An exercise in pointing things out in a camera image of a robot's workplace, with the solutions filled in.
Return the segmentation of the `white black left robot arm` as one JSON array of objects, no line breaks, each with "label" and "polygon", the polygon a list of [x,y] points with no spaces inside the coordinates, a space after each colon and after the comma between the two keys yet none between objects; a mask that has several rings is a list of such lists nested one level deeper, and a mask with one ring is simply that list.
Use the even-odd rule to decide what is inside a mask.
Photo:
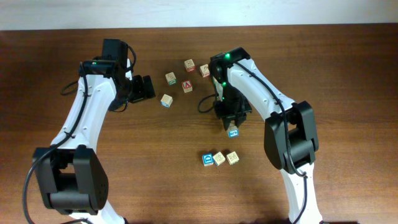
[{"label": "white black left robot arm", "polygon": [[75,100],[49,147],[38,147],[29,176],[35,175],[47,209],[74,222],[126,223],[108,201],[108,177],[96,146],[109,111],[155,97],[149,76],[134,75],[133,49],[119,39],[104,39],[102,54],[80,64]]}]

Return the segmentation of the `blue letter D block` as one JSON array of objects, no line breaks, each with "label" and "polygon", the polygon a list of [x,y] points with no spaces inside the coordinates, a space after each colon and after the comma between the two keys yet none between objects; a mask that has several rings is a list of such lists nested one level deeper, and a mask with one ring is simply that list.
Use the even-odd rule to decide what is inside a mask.
[{"label": "blue letter D block", "polygon": [[211,153],[203,154],[201,158],[204,166],[212,166],[214,164],[213,155]]}]

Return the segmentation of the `wooden block red picture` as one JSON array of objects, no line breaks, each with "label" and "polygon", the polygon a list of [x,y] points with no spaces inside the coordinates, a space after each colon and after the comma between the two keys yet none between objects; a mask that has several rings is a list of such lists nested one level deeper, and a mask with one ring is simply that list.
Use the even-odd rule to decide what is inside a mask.
[{"label": "wooden block red picture", "polygon": [[200,66],[200,73],[201,73],[202,77],[208,77],[210,75],[208,64],[204,64],[204,65]]}]

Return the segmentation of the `wooden block blue letter side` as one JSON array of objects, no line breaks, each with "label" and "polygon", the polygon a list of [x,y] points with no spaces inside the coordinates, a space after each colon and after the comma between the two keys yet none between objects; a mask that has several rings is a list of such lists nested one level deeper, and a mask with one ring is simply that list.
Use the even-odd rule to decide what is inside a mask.
[{"label": "wooden block blue letter side", "polygon": [[236,138],[239,136],[239,129],[237,126],[230,124],[229,128],[226,130],[229,138]]}]

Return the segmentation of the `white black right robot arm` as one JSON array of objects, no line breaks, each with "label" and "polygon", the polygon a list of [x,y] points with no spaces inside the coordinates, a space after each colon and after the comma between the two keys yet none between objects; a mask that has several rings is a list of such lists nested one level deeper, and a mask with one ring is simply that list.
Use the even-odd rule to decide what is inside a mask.
[{"label": "white black right robot arm", "polygon": [[313,108],[279,91],[242,48],[212,56],[213,103],[225,129],[240,126],[253,109],[264,120],[264,151],[280,171],[289,202],[291,223],[323,223],[313,171],[319,142]]}]

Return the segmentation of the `wooden block green edge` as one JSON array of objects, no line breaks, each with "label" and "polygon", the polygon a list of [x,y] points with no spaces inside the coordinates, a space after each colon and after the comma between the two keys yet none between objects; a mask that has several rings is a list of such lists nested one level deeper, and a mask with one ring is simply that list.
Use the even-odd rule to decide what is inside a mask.
[{"label": "wooden block green edge", "polygon": [[235,151],[227,154],[226,158],[230,165],[233,165],[239,161],[239,157]]}]

